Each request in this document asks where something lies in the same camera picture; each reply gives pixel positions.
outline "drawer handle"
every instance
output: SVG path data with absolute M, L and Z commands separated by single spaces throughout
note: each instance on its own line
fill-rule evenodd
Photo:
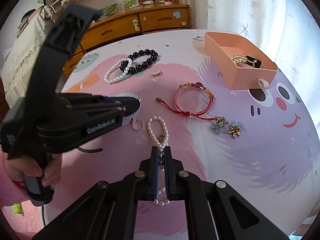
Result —
M 103 35 L 109 34 L 109 33 L 111 33 L 111 32 L 112 32 L 112 30 L 107 30 L 107 31 L 105 31 L 104 33 L 101 33 L 101 35 L 103 36 Z
M 163 17 L 161 19 L 159 19 L 159 22 L 167 22 L 167 21 L 171 21 L 172 19 L 170 17 Z

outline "silver ring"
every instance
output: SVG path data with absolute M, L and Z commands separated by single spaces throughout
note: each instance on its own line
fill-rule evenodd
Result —
M 141 122 L 141 123 L 142 123 L 142 127 L 141 127 L 140 129 L 137 129 L 137 128 L 134 126 L 134 124 L 135 124 L 136 122 Z M 144 128 L 144 122 L 143 122 L 142 120 L 140 120 L 140 119 L 132 118 L 132 119 L 130 119 L 130 123 L 132 123 L 132 127 L 133 127 L 133 129 L 134 129 L 135 131 L 140 131 L 140 130 L 142 130 L 142 128 Z

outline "sticker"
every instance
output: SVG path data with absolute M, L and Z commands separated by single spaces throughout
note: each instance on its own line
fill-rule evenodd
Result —
M 180 12 L 179 12 L 179 11 L 174 12 L 174 13 L 173 13 L 173 16 L 176 17 L 176 18 L 181 18 L 181 15 L 180 15 Z

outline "flower earring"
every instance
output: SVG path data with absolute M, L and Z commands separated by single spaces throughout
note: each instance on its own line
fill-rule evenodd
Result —
M 240 129 L 243 129 L 244 125 L 240 122 L 232 121 L 229 126 L 228 134 L 231 134 L 232 138 L 235 139 L 237 136 L 240 136 Z
M 214 132 L 219 135 L 221 133 L 225 133 L 225 124 L 228 124 L 229 122 L 225 119 L 225 117 L 219 117 L 216 116 L 214 118 L 214 121 L 211 122 L 211 129 L 214 130 Z

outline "pink jewelry box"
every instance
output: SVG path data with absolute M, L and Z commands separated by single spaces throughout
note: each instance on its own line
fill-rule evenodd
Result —
M 259 89 L 258 79 L 269 84 L 278 72 L 278 66 L 246 38 L 231 33 L 207 32 L 204 47 L 221 71 L 230 90 Z M 230 57 L 251 56 L 261 61 L 260 68 L 238 67 Z

